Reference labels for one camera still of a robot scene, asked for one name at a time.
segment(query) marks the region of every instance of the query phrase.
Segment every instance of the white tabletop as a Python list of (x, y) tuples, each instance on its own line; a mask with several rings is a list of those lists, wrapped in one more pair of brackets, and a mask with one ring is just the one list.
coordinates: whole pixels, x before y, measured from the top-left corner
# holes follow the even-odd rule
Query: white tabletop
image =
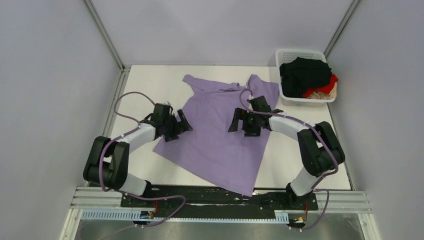
[[(278, 69), (267, 66), (193, 66), (193, 65), (133, 65), (129, 73), (124, 93), (138, 91), (148, 95), (156, 103), (171, 103), (177, 110), (193, 96), (188, 84), (182, 81), (187, 74), (196, 78), (223, 83), (240, 83), (244, 86), (251, 74), (256, 74), (266, 82), (278, 82)], [(327, 121), (331, 116), (327, 105), (320, 107), (285, 106), (279, 100), (276, 108), (296, 118), (313, 123)], [(143, 96), (133, 94), (123, 98), (119, 112), (142, 119), (153, 111), (153, 105)], [(131, 120), (117, 116), (112, 136), (134, 128)], [(128, 172), (152, 184), (213, 186), (175, 163), (159, 156), (152, 150), (159, 139), (149, 142), (135, 150), (129, 156)], [(285, 188), (302, 169), (299, 145), (296, 141), (278, 132), (271, 132), (259, 173), (257, 188)], [(345, 165), (339, 166), (339, 172), (324, 179), (318, 188), (335, 190), (350, 189)]]

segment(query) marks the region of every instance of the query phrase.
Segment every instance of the white wall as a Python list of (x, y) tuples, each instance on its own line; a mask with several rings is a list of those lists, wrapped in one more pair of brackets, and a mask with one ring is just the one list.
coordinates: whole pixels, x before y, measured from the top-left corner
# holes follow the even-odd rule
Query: white wall
[(352, 0), (93, 0), (124, 64), (275, 66), (324, 52)]
[(382, 239), (423, 239), (424, 1), (364, 0), (328, 61), (346, 162)]
[(0, 239), (59, 238), (117, 77), (82, 1), (1, 1)]

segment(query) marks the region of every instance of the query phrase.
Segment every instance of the white plastic basket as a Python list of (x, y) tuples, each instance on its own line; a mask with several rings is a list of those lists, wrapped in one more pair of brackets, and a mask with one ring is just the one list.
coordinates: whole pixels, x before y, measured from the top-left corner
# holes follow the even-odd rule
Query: white plastic basket
[[(297, 57), (304, 59), (317, 59), (321, 60), (324, 63), (327, 62), (326, 57), (322, 52), (312, 51), (312, 50), (299, 50), (299, 49), (278, 49), (275, 52), (275, 61), (277, 68), (281, 66), (281, 64), (288, 64), (293, 62)], [(276, 71), (278, 76), (276, 79), (280, 80), (280, 70)], [(333, 99), (309, 99), (309, 98), (295, 98), (295, 97), (287, 97), (283, 95), (283, 88), (281, 86), (281, 80), (278, 82), (279, 94), (281, 96), (282, 104), (286, 106), (306, 106), (306, 107), (318, 107), (326, 103), (331, 103), (335, 100)]]

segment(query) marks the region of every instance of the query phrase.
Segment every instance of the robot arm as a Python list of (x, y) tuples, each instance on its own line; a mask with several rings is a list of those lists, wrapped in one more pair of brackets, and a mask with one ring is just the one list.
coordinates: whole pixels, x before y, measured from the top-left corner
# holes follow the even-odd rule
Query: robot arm
[[(297, 177), (287, 185), (286, 190), (291, 192), (294, 198), (302, 197), (312, 192), (323, 174), (335, 168), (327, 151), (318, 145), (314, 132), (308, 126), (286, 118), (285, 116), (288, 115), (282, 110), (271, 110), (264, 96), (254, 98), (249, 102), (252, 109), (256, 112), (273, 113), (284, 117), (256, 114), (245, 109), (236, 108), (228, 132), (237, 131), (238, 122), (242, 120), (242, 130), (244, 130), (245, 137), (260, 136), (263, 128), (282, 133), (297, 141), (303, 168)], [(325, 121), (317, 124), (310, 123), (310, 125), (318, 131), (337, 163), (343, 163), (345, 154), (331, 125)]]
[[(172, 114), (172, 107), (156, 103), (153, 113), (140, 121), (140, 125), (133, 133), (112, 143), (106, 150), (105, 158), (111, 161), (103, 163), (104, 185), (116, 191), (123, 191), (142, 196), (149, 190), (150, 183), (128, 173), (129, 155), (142, 145), (163, 137), (166, 142), (178, 139), (178, 135), (193, 128), (180, 109), (177, 111), (180, 121)], [(84, 168), (83, 177), (86, 181), (99, 184), (99, 163), (101, 153), (106, 144), (113, 138), (98, 136), (95, 138)]]

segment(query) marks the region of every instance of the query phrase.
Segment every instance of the black mounting plate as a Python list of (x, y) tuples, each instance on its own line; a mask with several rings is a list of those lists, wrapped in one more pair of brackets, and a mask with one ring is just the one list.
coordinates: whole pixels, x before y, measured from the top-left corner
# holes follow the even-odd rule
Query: black mounting plate
[[(290, 203), (289, 194), (283, 189), (263, 189), (260, 194), (244, 196), (212, 186), (152, 185), (150, 198), (183, 195), (186, 205), (174, 216), (176, 218), (222, 218), (222, 219), (274, 219), (274, 210), (318, 210), (317, 199), (312, 192), (296, 204)], [(180, 204), (180, 198), (158, 201), (155, 217), (166, 217)], [(123, 196), (121, 207), (154, 208), (156, 201), (144, 201)]]

